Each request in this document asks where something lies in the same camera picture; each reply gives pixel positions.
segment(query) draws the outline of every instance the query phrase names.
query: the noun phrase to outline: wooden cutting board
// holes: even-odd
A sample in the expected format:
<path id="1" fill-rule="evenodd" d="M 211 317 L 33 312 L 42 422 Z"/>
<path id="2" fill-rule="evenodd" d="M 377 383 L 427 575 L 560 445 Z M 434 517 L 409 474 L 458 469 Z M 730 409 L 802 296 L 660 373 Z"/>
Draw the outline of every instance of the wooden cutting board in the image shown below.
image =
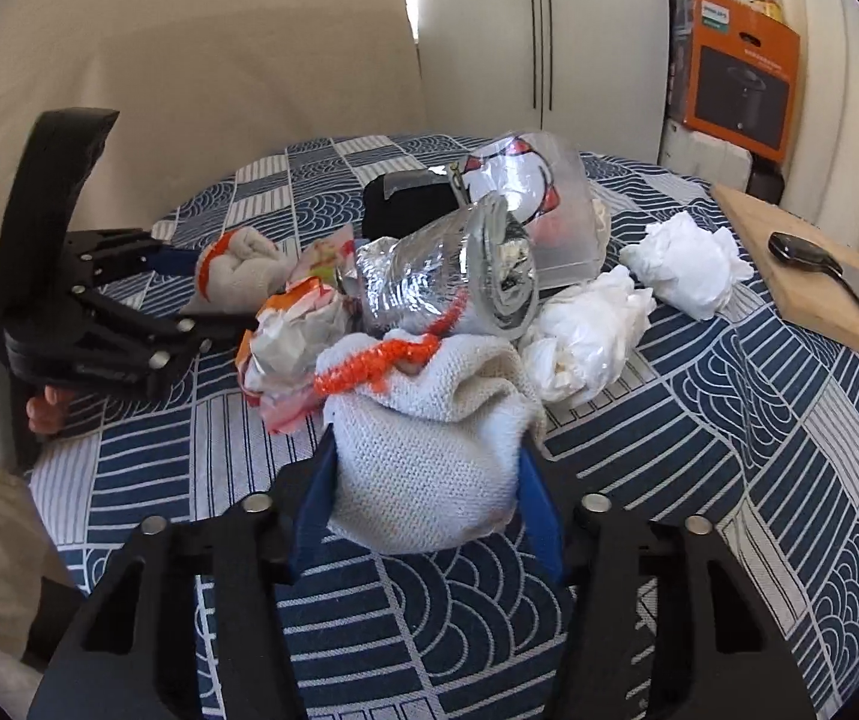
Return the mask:
<path id="1" fill-rule="evenodd" d="M 859 304 L 853 295 L 831 276 L 781 265 L 769 253 L 767 242 L 772 233 L 786 232 L 821 245 L 837 260 L 858 267 L 859 253 L 831 241 L 793 214 L 741 191 L 717 185 L 712 194 L 767 282 L 780 316 L 859 352 Z"/>

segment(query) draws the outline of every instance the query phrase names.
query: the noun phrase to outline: blue patterned tablecloth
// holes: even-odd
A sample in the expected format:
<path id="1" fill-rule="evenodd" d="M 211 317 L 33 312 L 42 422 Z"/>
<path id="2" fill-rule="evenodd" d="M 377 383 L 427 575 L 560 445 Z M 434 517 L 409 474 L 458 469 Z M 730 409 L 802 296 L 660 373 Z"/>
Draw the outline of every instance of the blue patterned tablecloth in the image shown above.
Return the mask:
<path id="1" fill-rule="evenodd" d="M 382 135 L 299 143 L 202 191 L 154 228 L 201 248 L 250 224 L 288 250 L 361 220 L 362 187 L 390 170 L 441 165 L 483 143 Z M 613 212 L 609 266 L 644 226 L 682 207 L 726 225 L 707 186 L 661 167 L 584 156 Z M 108 290 L 165 314 L 188 279 L 141 275 Z M 859 355 L 784 324 L 757 275 L 724 316 L 693 322 L 660 305 L 623 378 L 575 410 L 551 410 L 546 446 L 564 469 L 647 517 L 706 514 L 754 578 L 829 717 L 859 684 Z M 148 514 L 220 514 L 313 453 L 318 418 L 270 437 L 247 409 L 228 354 L 203 355 L 161 405 L 86 398 L 33 474 L 44 523 L 83 589 Z M 652 588 L 639 596 L 654 627 Z M 199 679 L 221 716 L 212 583 L 197 586 Z M 280 593 L 310 714 L 335 720 L 537 716 L 572 595 L 553 586 L 518 522 L 452 550 L 379 557 L 331 536 Z M 644 690 L 627 717 L 644 711 Z"/>

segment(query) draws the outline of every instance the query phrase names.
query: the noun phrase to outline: foil packaging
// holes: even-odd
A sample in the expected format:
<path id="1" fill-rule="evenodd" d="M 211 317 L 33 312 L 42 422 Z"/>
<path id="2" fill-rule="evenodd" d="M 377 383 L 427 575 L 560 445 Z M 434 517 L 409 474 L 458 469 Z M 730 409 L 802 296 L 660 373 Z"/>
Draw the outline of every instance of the foil packaging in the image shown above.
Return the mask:
<path id="1" fill-rule="evenodd" d="M 539 300 L 527 232 L 495 191 L 401 240 L 359 247 L 356 269 L 370 333 L 401 328 L 512 341 Z"/>

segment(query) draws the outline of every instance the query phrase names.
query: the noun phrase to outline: kitchen knife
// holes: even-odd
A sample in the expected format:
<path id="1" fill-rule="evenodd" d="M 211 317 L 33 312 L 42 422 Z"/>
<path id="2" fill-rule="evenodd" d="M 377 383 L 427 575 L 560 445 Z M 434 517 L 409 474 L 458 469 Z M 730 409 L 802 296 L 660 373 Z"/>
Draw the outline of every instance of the kitchen knife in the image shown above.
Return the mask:
<path id="1" fill-rule="evenodd" d="M 859 268 L 841 263 L 823 247 L 788 233 L 773 233 L 769 236 L 769 250 L 784 265 L 833 276 L 859 301 Z"/>

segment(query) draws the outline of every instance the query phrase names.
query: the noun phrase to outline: table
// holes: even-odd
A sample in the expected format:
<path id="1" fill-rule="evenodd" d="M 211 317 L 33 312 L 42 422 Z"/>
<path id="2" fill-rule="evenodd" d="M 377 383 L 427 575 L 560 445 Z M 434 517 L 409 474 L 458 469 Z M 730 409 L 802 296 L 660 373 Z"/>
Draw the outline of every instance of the table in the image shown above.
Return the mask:
<path id="1" fill-rule="evenodd" d="M 361 219 L 361 188 L 390 170 L 444 164 L 483 143 L 373 135 L 298 143 L 243 167 L 161 220 L 154 232 L 202 248 L 250 224 L 298 250 Z M 682 207 L 726 225 L 707 185 L 661 167 L 586 154 L 613 212 L 607 264 L 647 223 Z M 181 308 L 188 279 L 143 274 L 111 285 L 143 311 Z M 620 381 L 575 410 L 549 411 L 546 447 L 573 474 L 647 517 L 719 523 L 755 579 L 829 717 L 859 684 L 859 355 L 781 322 L 762 279 L 739 285 L 711 322 L 660 305 Z M 148 514 L 211 517 L 313 453 L 265 435 L 228 354 L 201 356 L 164 404 L 95 397 L 33 473 L 31 488 L 77 583 Z M 538 715 L 572 610 L 519 522 L 457 550 L 379 557 L 330 536 L 316 565 L 280 592 L 296 675 L 313 717 L 427 720 Z M 653 630 L 654 594 L 639 594 Z M 197 659 L 207 716 L 221 716 L 212 583 L 197 582 Z M 631 697 L 639 716 L 644 691 Z"/>

